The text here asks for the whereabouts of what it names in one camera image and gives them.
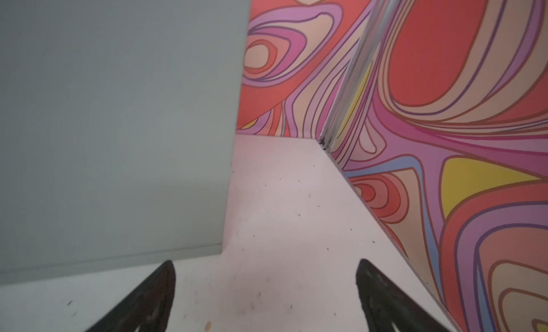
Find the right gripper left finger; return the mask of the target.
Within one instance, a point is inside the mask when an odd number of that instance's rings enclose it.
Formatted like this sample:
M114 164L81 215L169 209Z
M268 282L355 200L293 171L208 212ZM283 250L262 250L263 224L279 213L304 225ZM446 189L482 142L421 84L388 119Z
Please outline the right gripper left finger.
M165 331L174 302L176 270L162 263L89 331Z

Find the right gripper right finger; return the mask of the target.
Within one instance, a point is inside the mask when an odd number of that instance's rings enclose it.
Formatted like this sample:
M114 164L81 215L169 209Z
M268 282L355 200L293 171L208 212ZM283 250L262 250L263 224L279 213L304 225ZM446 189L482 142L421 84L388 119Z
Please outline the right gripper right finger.
M355 280L369 331L447 330L367 259L360 260Z

